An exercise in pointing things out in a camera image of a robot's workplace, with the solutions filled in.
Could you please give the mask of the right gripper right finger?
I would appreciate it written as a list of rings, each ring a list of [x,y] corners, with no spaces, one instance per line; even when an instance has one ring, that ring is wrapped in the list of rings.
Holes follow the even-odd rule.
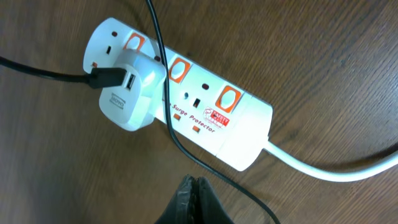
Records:
[[[233,224],[234,222],[222,206],[210,181],[205,177],[198,178],[198,200],[201,219],[205,224]]]

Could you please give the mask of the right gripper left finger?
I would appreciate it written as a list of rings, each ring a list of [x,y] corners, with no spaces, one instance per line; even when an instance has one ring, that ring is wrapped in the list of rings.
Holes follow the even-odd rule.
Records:
[[[155,224],[195,223],[199,223],[196,179],[186,175]]]

